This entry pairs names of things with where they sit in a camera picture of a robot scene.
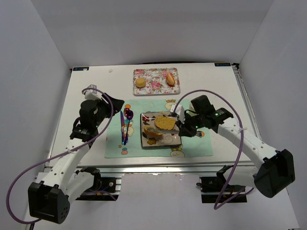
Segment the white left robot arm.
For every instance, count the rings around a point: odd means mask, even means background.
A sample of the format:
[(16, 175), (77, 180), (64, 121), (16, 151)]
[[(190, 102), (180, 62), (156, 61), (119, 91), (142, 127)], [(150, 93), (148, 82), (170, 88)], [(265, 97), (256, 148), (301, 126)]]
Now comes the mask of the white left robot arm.
[(88, 189), (100, 185), (100, 171), (84, 168), (72, 179), (81, 159), (88, 153), (104, 119), (111, 119), (123, 107), (124, 101), (109, 95), (98, 97), (90, 93), (81, 103), (79, 117), (73, 124), (67, 154), (59, 157), (49, 173), (28, 188), (30, 216), (61, 224), (71, 204)]

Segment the yellow bread slice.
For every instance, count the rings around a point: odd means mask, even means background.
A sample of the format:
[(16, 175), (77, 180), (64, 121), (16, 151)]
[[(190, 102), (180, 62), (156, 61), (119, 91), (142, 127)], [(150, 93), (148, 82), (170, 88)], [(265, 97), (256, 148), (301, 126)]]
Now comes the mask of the yellow bread slice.
[(157, 128), (162, 130), (172, 130), (176, 124), (176, 120), (166, 116), (158, 116), (154, 120)]

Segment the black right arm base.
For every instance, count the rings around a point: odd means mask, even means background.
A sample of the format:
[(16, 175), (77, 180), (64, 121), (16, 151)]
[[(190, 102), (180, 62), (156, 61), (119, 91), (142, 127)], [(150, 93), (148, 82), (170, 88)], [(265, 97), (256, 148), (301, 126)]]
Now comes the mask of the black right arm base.
[[(200, 181), (196, 183), (196, 186), (201, 191), (201, 201), (203, 204), (214, 204), (223, 184), (216, 176), (205, 176), (200, 177)], [(234, 196), (241, 186), (239, 185), (228, 185), (223, 195), (220, 198), (219, 204)]]

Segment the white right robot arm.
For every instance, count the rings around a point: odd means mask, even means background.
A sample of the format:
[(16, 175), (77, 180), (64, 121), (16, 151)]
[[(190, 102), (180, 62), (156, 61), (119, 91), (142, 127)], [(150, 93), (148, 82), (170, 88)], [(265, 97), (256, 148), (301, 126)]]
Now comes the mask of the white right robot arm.
[(265, 197), (272, 198), (295, 181), (294, 159), (288, 150), (277, 150), (249, 131), (244, 130), (238, 118), (225, 108), (215, 109), (205, 95), (193, 99), (191, 110), (176, 104), (171, 113), (178, 118), (179, 136), (200, 135), (200, 128), (213, 130), (241, 150), (255, 165), (253, 169), (235, 170), (224, 166), (217, 177), (224, 183), (256, 188)]

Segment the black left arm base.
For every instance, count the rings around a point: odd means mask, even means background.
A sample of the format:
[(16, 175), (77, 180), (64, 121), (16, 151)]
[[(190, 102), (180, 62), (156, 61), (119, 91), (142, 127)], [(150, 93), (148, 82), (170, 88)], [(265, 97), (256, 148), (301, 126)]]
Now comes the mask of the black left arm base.
[(80, 201), (116, 201), (121, 179), (102, 175), (95, 167), (76, 170), (72, 179), (72, 197)]

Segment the orange-brown bread slice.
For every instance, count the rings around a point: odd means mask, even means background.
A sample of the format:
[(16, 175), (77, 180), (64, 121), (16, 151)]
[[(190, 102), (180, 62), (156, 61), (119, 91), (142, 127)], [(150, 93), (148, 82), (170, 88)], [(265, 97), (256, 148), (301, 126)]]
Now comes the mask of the orange-brown bread slice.
[(163, 133), (158, 132), (153, 126), (145, 126), (143, 130), (147, 136), (155, 136), (155, 137), (163, 136)]

